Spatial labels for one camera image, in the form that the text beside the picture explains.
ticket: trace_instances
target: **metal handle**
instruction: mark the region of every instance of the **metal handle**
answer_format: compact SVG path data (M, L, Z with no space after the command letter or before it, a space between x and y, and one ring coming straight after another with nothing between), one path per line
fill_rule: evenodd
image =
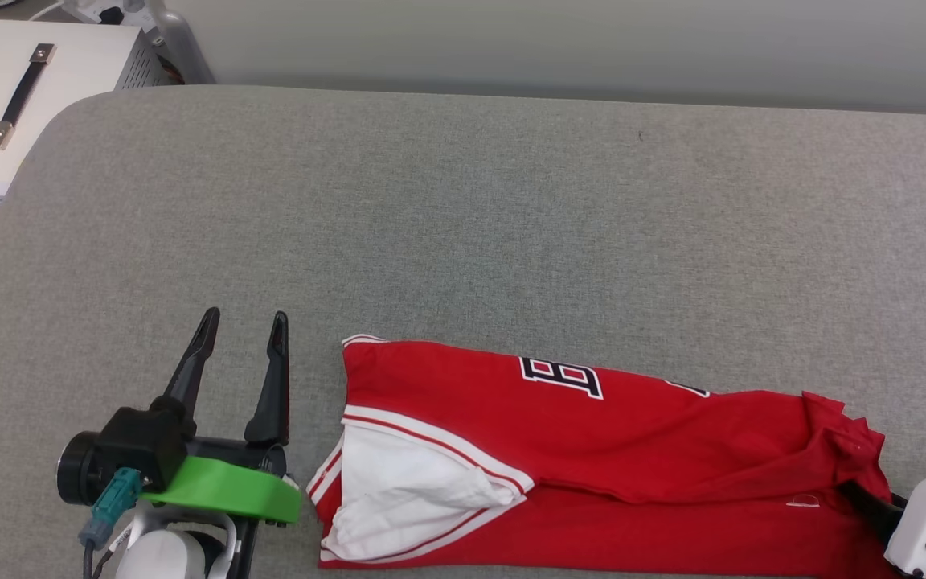
M41 71L52 61L52 55L55 54L55 44L38 44L31 54L31 63L27 67L27 72L16 84L14 95L10 103L6 106L6 111L0 121L0 150L4 150L7 144L10 144L10 137L14 134L16 122L19 121L19 114L23 113L23 106L27 105L31 92L41 77Z

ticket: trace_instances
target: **basketball jersey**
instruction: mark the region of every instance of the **basketball jersey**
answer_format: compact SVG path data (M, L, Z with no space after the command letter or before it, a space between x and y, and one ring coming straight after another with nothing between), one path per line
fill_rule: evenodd
M883 437L834 400L344 345L344 435L306 487L324 567L895 577L835 490L856 480L890 498Z

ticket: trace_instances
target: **power strip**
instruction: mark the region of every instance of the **power strip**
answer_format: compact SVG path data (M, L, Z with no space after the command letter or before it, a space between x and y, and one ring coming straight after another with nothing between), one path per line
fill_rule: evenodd
M71 1L63 3L63 10L67 11L67 14L74 16L74 18L84 23L99 23L99 14L102 14L103 10L113 7L124 10L124 1L77 0L76 2ZM122 26L140 26L152 44L162 44L162 37L159 35L159 30L155 28L155 18L152 18L147 4L137 12L125 11Z

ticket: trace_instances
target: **gray fabric surface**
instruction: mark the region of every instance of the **gray fabric surface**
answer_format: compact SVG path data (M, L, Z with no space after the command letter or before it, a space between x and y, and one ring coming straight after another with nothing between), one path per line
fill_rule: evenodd
M229 87L77 103L0 212L0 577L77 576L87 511L56 497L59 450L148 404L212 305L199 432L240 435L283 309L301 483L338 437L338 341L367 332L833 396L888 435L907 492L926 117ZM312 508L260 538L255 577L357 574L316 569Z

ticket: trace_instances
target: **teal connector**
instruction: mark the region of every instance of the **teal connector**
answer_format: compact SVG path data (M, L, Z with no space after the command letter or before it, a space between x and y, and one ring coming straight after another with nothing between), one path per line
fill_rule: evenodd
M113 528L126 510L135 506L142 491L141 474L138 470L122 468L109 481L98 501L92 505L92 518L84 524L77 540L81 545L92 543L100 550L109 542Z

